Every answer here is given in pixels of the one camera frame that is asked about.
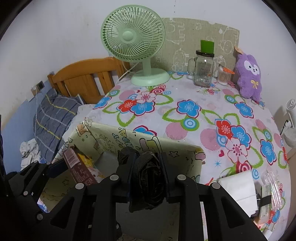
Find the white tissue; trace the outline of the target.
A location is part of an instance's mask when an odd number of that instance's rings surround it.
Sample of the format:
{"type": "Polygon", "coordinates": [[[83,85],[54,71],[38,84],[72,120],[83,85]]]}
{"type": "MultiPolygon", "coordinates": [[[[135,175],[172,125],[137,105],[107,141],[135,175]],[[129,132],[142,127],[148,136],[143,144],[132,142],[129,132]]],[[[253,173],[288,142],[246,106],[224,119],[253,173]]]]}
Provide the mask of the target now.
{"type": "Polygon", "coordinates": [[[258,210],[255,185],[251,171],[220,178],[218,183],[251,217],[258,210]]]}

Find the cotton swab container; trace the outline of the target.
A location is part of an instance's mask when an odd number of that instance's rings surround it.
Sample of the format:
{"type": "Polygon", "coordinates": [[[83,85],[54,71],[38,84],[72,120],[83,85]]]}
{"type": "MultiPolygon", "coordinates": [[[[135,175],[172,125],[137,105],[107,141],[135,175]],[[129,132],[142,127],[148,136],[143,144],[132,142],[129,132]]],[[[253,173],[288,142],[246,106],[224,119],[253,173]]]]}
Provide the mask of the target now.
{"type": "Polygon", "coordinates": [[[223,65],[219,65],[217,82],[220,85],[227,85],[228,82],[231,81],[231,78],[234,74],[235,72],[233,72],[232,70],[224,67],[223,65]]]}

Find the floral tablecloth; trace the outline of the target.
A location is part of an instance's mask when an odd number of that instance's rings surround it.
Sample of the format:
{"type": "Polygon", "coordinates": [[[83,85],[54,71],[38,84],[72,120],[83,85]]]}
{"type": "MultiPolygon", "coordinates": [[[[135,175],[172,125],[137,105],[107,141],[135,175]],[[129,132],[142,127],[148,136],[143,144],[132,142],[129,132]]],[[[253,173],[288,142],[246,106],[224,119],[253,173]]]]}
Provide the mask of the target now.
{"type": "Polygon", "coordinates": [[[130,146],[185,159],[189,175],[209,185],[250,171],[257,187],[267,175],[281,206],[258,227],[279,240],[287,226],[291,181],[280,132],[263,102],[241,97],[233,83],[197,87],[179,73],[162,85],[139,87],[124,78],[76,125],[59,150],[76,146],[93,161],[130,146]]]}

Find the white standing fan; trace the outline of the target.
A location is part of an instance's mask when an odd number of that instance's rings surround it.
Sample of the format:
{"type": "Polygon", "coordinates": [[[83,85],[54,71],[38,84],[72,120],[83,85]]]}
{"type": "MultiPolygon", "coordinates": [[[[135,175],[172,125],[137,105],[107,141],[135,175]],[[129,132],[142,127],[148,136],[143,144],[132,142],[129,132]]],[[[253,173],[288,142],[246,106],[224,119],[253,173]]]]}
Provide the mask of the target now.
{"type": "Polygon", "coordinates": [[[281,135],[285,139],[285,143],[295,148],[296,142],[296,129],[295,129],[295,99],[290,99],[286,104],[286,111],[288,119],[285,122],[281,135]]]}

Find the glass mason jar mug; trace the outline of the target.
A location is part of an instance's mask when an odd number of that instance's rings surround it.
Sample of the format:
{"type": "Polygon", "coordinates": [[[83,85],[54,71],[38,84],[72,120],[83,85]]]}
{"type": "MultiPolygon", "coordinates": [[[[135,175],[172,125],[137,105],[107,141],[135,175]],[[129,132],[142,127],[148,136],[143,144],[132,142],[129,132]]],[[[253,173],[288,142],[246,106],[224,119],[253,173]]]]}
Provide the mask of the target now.
{"type": "Polygon", "coordinates": [[[210,87],[214,70],[214,54],[196,50],[196,56],[188,60],[187,72],[197,86],[210,87]]]}

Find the purple plush bunny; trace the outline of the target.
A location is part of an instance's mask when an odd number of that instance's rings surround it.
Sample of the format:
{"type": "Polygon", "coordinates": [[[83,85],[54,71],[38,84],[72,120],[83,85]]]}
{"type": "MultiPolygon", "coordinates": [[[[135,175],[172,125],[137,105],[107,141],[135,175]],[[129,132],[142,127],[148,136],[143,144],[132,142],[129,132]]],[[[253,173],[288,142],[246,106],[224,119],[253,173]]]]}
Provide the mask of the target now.
{"type": "Polygon", "coordinates": [[[261,71],[254,56],[244,53],[238,47],[234,47],[237,53],[235,65],[238,74],[237,84],[240,95],[259,103],[261,100],[262,84],[261,71]]]}

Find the crumpled white cloth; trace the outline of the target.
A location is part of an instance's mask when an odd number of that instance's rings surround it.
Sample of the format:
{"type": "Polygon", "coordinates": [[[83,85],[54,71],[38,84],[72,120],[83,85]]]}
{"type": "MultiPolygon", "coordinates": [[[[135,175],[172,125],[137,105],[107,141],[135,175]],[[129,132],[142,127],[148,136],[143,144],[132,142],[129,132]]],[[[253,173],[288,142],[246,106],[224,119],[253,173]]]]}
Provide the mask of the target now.
{"type": "Polygon", "coordinates": [[[29,166],[31,163],[39,162],[41,159],[39,146],[34,138],[28,142],[21,143],[20,153],[22,155],[21,170],[29,166]]]}

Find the green desk fan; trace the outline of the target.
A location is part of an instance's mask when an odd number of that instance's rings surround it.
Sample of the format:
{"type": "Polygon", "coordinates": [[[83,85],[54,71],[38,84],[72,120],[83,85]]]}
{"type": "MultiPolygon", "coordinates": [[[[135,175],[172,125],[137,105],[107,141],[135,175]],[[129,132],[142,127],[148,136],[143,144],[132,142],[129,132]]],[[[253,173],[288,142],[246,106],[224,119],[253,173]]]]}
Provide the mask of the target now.
{"type": "Polygon", "coordinates": [[[165,41],[165,25],[152,9],[126,5],[112,11],[101,26],[101,41],[105,49],[124,62],[141,62],[142,70],[134,73],[136,86],[156,86],[166,83],[166,70],[151,67],[151,58],[165,41]]]}

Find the green cup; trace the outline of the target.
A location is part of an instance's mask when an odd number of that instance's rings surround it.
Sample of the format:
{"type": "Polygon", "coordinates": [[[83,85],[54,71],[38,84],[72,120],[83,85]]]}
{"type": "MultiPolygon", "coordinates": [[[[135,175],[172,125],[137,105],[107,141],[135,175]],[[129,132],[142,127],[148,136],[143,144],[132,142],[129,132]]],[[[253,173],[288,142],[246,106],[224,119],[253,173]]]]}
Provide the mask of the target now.
{"type": "Polygon", "coordinates": [[[214,54],[214,42],[201,40],[201,52],[206,54],[214,54]]]}

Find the wooden bed headboard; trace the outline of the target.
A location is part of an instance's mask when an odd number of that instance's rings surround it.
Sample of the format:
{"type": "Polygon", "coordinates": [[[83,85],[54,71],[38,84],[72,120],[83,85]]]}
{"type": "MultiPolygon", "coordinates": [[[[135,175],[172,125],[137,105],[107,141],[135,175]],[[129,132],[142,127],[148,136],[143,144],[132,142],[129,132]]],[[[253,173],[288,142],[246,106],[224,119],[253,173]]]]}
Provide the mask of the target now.
{"type": "Polygon", "coordinates": [[[114,57],[87,59],[72,63],[56,74],[49,74],[51,86],[66,97],[80,95],[87,104],[99,102],[112,88],[112,72],[121,77],[130,64],[114,57]]]}

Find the green patterned board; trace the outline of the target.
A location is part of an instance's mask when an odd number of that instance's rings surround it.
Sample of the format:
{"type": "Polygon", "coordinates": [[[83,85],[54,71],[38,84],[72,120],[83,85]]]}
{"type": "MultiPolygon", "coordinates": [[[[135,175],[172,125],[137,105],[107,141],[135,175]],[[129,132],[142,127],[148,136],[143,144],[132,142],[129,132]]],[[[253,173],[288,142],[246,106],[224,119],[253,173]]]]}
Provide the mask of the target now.
{"type": "Polygon", "coordinates": [[[163,18],[166,39],[160,51],[151,59],[152,68],[172,72],[186,72],[188,61],[201,49],[201,41],[214,42],[214,74],[218,66],[234,69],[238,46],[238,29],[203,20],[189,18],[163,18]]]}

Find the clear plastic cup sleeve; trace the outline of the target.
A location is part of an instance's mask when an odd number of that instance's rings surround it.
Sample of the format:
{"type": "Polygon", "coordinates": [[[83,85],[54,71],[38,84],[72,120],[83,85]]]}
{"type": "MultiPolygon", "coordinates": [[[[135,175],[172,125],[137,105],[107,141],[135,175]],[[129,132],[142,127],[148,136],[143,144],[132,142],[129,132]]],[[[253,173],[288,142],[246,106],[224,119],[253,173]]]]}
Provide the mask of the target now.
{"type": "Polygon", "coordinates": [[[281,210],[283,203],[280,195],[280,188],[277,184],[274,173],[271,170],[267,170],[262,177],[262,181],[264,185],[270,187],[271,204],[273,209],[281,210]]]}

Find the wall power outlet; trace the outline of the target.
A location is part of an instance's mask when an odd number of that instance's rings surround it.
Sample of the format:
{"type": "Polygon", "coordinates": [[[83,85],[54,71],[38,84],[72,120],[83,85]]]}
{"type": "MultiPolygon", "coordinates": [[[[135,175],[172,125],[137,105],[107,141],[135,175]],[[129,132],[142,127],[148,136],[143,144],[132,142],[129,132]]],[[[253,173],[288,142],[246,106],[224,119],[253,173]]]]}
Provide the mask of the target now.
{"type": "Polygon", "coordinates": [[[45,85],[44,85],[43,81],[40,81],[40,82],[36,85],[36,87],[37,87],[37,89],[40,91],[40,90],[42,90],[42,89],[45,87],[45,85]]]}

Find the grey plaid pillow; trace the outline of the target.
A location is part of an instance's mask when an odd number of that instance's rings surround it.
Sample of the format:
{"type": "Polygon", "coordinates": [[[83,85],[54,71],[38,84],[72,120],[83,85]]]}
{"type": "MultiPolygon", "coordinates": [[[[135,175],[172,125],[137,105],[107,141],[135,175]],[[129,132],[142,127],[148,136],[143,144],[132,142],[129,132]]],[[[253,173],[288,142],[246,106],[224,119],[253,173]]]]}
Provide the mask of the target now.
{"type": "Polygon", "coordinates": [[[64,144],[62,136],[82,104],[79,95],[66,97],[54,88],[45,94],[33,119],[33,133],[41,157],[46,162],[53,161],[64,144]]]}

